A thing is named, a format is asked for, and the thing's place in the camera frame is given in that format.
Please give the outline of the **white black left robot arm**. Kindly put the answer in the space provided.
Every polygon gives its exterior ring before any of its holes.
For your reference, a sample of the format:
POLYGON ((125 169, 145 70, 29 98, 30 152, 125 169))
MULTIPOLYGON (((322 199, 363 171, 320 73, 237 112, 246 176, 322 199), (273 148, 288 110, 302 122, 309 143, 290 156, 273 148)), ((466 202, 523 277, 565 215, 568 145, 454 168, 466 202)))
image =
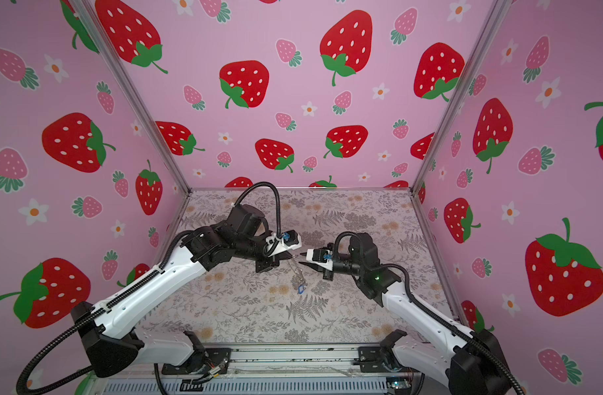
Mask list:
POLYGON ((214 225, 177 233, 161 261, 145 275, 113 296, 74 308, 74 325, 49 342, 28 362, 16 383, 18 394, 49 393, 77 378, 116 375, 136 363, 181 366, 199 354, 196 335, 188 332, 179 340, 163 340, 137 334, 136 325, 185 284, 203 276, 221 263, 245 258, 264 273, 290 259, 300 248, 295 230, 282 228, 278 189, 259 182, 246 189, 232 205, 228 217, 214 225), (27 382, 39 363, 64 340, 79 334, 89 366, 41 388, 27 382))

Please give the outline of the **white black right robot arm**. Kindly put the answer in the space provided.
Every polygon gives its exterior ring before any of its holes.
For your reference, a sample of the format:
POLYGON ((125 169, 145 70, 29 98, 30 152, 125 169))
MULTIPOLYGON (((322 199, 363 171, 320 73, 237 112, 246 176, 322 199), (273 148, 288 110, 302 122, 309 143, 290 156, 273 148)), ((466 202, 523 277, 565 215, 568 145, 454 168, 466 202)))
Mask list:
POLYGON ((443 384, 452 394, 523 392, 512 374, 497 338, 476 332, 434 309, 413 293, 405 267, 382 263, 377 245, 367 233, 345 231, 326 247, 303 253, 302 265, 326 280, 343 274, 354 278, 367 299, 388 309, 427 339, 410 345, 394 333, 385 343, 390 367, 410 368, 443 384))

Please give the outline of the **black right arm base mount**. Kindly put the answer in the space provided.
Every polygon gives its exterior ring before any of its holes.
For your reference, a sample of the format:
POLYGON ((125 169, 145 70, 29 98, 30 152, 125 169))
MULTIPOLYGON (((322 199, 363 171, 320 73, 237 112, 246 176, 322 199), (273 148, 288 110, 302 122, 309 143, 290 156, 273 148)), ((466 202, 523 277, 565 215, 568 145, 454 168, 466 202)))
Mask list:
POLYGON ((419 373, 419 370, 402 365, 393 352, 398 341, 408 339, 407 332, 395 329, 380 343, 359 347, 352 365, 359 367, 362 373, 419 373))

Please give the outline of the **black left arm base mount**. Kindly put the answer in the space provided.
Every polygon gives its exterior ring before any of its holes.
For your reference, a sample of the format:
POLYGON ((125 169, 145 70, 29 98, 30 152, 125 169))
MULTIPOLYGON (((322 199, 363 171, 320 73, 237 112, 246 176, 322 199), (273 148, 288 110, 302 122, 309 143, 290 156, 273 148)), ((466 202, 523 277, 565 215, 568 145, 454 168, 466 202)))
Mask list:
POLYGON ((192 353, 181 365, 164 364, 161 370, 156 370, 161 375, 200 375, 192 380, 194 385, 207 383, 218 375, 227 373, 231 360, 232 349, 225 347, 205 347, 197 335, 192 331, 184 334, 190 340, 192 353))

